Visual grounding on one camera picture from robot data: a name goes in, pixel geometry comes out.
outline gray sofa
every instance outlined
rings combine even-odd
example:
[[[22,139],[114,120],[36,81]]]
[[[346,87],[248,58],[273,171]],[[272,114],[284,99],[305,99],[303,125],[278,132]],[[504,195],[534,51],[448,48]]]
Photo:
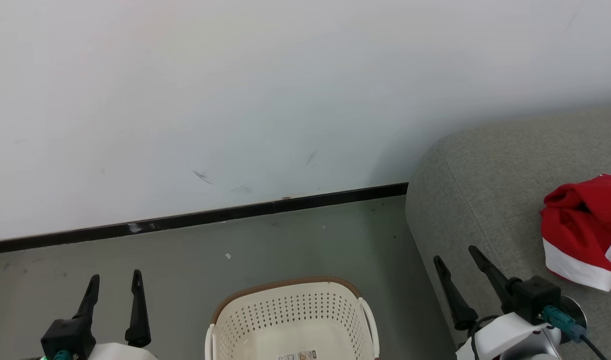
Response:
[[[611,359],[611,291],[547,271],[540,234],[544,196],[600,173],[611,174],[611,107],[461,132],[425,155],[410,180],[406,215],[455,343],[465,332],[452,328],[434,255],[480,317],[501,314],[499,299],[468,253],[473,244],[508,277],[540,275],[559,285],[581,305],[588,337]],[[584,344],[565,344],[560,353],[566,360],[596,358]]]

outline white plastic basket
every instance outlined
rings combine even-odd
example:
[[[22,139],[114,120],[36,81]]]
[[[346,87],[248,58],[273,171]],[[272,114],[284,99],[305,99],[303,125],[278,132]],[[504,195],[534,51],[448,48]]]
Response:
[[[228,297],[205,337],[205,360],[377,360],[372,310],[333,276],[253,287]]]

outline red cloth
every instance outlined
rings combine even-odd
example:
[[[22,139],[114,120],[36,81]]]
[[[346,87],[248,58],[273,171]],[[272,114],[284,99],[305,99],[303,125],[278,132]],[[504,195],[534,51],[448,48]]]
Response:
[[[608,275],[600,269],[611,272],[611,255],[606,257],[611,254],[611,175],[561,185],[543,202],[541,234],[548,268],[566,279],[609,290],[611,278],[608,285]]]

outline wall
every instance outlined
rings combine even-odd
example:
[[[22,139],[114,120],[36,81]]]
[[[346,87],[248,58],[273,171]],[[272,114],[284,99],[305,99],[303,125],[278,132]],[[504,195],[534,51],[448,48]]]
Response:
[[[405,182],[609,101],[611,0],[0,0],[0,239]]]

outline gray floor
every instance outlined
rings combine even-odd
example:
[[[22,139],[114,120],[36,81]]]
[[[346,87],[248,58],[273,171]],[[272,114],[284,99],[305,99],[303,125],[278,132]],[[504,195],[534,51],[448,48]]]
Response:
[[[93,274],[101,278],[97,342],[124,342],[133,269],[143,272],[148,349],[161,360],[202,359],[211,314],[233,292],[312,275],[359,289],[376,317],[381,358],[451,359],[403,208],[397,196],[1,253],[0,359],[40,355],[40,338],[54,319],[74,315]]]

